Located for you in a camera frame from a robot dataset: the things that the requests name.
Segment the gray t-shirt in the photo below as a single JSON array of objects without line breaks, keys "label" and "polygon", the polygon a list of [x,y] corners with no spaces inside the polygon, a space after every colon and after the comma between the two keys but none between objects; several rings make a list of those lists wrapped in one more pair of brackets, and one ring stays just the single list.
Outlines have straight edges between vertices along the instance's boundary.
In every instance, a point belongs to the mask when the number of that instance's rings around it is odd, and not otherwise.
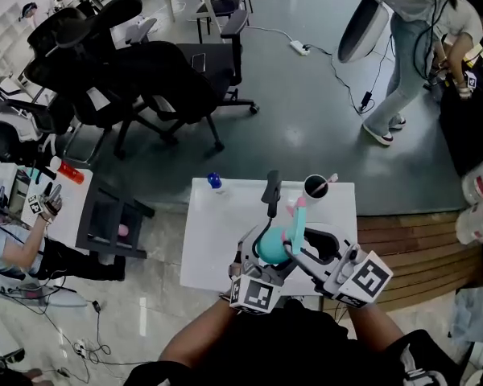
[{"label": "gray t-shirt", "polygon": [[[25,240],[29,237],[30,232],[24,228],[20,228],[19,226],[2,226],[5,228],[8,232],[11,232],[13,235],[18,237],[23,243],[25,243]],[[16,239],[13,237],[9,236],[7,233],[5,233],[3,230],[0,229],[0,272],[8,272],[8,273],[13,273],[15,275],[23,275],[22,270],[17,267],[17,266],[10,266],[6,264],[2,260],[2,255],[3,255],[3,250],[6,247],[6,240],[10,239],[11,241],[14,241],[17,244],[20,244]],[[41,246],[39,247],[40,251],[43,251],[45,246],[45,241],[44,239],[41,240]],[[39,272],[39,266],[41,265],[41,259],[43,256],[38,253],[36,256],[34,263],[32,263],[32,267],[30,270],[27,270],[29,274],[36,274]]]},{"label": "gray t-shirt", "polygon": [[[412,22],[422,20],[431,24],[434,0],[383,0],[405,21]],[[473,39],[474,46],[478,45],[483,37],[483,26],[479,14],[467,0],[456,0],[456,9],[452,8],[447,0],[436,0],[435,21],[433,27],[437,39],[442,39],[446,34],[458,36],[467,33]]]}]

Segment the light blue shirt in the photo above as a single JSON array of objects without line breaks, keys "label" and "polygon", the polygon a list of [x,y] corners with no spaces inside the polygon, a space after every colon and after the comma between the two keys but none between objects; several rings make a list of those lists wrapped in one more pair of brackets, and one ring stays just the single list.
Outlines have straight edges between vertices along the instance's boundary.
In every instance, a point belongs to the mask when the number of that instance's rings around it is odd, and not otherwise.
[{"label": "light blue shirt", "polygon": [[[29,237],[30,232],[24,228],[21,228],[19,226],[13,226],[13,225],[7,225],[7,226],[2,226],[5,228],[8,232],[11,232],[13,235],[18,237],[23,243],[25,243],[25,240]],[[5,263],[2,260],[3,256],[3,250],[6,247],[6,240],[11,240],[14,241],[17,244],[20,244],[16,239],[13,237],[9,236],[7,233],[5,233],[3,230],[0,229],[0,272],[8,272],[8,273],[13,273],[15,275],[23,275],[24,273],[18,266],[11,266]],[[41,240],[41,246],[39,247],[39,250],[43,251],[45,246],[45,240]],[[36,274],[39,272],[39,266],[41,265],[41,259],[43,259],[43,256],[38,253],[36,256],[34,263],[32,263],[32,266],[27,272],[31,275]]]}]

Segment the plastic bag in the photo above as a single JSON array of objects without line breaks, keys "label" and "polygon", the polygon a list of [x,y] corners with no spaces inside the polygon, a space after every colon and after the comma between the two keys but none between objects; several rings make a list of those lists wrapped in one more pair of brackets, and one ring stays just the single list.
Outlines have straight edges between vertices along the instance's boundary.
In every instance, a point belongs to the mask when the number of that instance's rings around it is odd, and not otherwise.
[{"label": "plastic bag", "polygon": [[483,343],[483,287],[460,290],[455,297],[455,306],[452,337]]}]

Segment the blue jeans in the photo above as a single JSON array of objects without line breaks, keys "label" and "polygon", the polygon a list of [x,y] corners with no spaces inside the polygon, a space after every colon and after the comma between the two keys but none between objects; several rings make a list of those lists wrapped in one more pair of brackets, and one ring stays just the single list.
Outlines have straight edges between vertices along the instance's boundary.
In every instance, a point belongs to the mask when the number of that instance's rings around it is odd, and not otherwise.
[{"label": "blue jeans", "polygon": [[[395,66],[388,89],[386,99],[365,119],[365,125],[374,133],[384,136],[393,125],[401,121],[399,112],[417,97],[423,87],[424,78],[415,70],[413,50],[415,41],[419,35],[428,28],[426,22],[405,22],[396,13],[392,15],[390,29],[395,41]],[[415,53],[415,63],[422,72],[424,57],[427,50],[430,54],[427,58],[427,66],[424,72],[429,72],[433,54],[431,44],[428,47],[430,32],[424,33],[420,38]]]}]

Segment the red bottle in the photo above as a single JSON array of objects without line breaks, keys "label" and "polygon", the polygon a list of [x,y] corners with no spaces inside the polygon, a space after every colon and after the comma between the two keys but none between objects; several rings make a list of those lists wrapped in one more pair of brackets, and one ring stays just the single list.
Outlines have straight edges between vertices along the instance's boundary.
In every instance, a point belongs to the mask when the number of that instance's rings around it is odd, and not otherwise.
[{"label": "red bottle", "polygon": [[63,162],[57,156],[54,156],[50,161],[50,168],[53,171],[58,171],[62,175],[66,176],[70,180],[73,180],[77,184],[82,184],[84,182],[84,174],[79,172],[79,170],[74,169],[70,165]]}]

